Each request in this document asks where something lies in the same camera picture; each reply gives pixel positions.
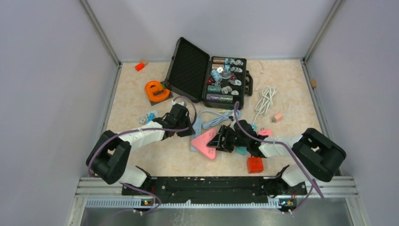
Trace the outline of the light blue power strip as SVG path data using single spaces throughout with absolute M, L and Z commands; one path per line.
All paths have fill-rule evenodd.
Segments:
M 198 116 L 193 125 L 194 134 L 191 136 L 191 141 L 201 135 L 202 131 L 202 119 Z

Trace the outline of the pink triangular power strip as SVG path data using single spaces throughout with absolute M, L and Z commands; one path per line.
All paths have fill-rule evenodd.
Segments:
M 216 133 L 216 129 L 212 128 L 191 141 L 192 147 L 209 160 L 214 160 L 216 158 L 216 148 L 207 146 L 207 144 L 216 136 Z

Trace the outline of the small blue plug adapter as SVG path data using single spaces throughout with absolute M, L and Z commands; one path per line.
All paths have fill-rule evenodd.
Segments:
M 147 123 L 151 122 L 154 119 L 155 114 L 154 113 L 149 113 L 147 117 Z

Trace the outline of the red cube socket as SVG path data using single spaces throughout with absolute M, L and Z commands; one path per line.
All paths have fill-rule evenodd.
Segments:
M 247 159 L 247 171 L 249 174 L 262 173 L 264 171 L 262 158 L 249 157 Z

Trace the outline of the small pink plug adapter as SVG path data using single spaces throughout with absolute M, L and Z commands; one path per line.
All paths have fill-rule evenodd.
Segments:
M 276 115 L 274 115 L 273 117 L 272 117 L 272 122 L 273 123 L 276 123 L 276 122 L 278 122 L 278 121 L 280 121 L 281 119 L 282 119 L 282 117 L 283 117 L 283 113 L 278 113 L 278 114 L 276 114 Z

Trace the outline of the teal power strip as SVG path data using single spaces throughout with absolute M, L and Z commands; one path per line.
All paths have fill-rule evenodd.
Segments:
M 251 124 L 251 126 L 252 126 L 253 130 L 256 132 L 257 131 L 257 126 L 254 125 L 254 124 Z M 244 156 L 247 153 L 247 148 L 243 147 L 243 146 L 239 146 L 239 147 L 236 147 L 235 152 Z

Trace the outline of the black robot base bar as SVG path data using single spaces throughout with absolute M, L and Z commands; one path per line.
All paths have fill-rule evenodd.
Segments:
M 278 196 L 306 195 L 304 182 L 290 187 L 281 178 L 249 177 L 152 177 L 142 190 L 163 204 L 263 204 Z

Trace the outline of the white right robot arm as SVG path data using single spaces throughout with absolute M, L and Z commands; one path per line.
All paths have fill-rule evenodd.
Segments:
M 315 128 L 308 128 L 300 135 L 270 137 L 256 133 L 246 120 L 223 125 L 207 146 L 225 152 L 244 147 L 251 156 L 260 158 L 292 157 L 295 165 L 285 167 L 276 176 L 276 188 L 282 194 L 312 178 L 331 181 L 347 156 L 339 145 Z

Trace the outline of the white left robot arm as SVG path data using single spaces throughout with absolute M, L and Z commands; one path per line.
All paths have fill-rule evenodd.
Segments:
M 150 191 L 150 174 L 138 166 L 129 166 L 129 156 L 144 146 L 177 135 L 194 134 L 193 122 L 187 102 L 172 101 L 172 108 L 162 117 L 154 118 L 145 125 L 121 133 L 107 130 L 102 133 L 86 160 L 90 176 L 97 176 L 105 183 L 129 184 L 139 194 Z

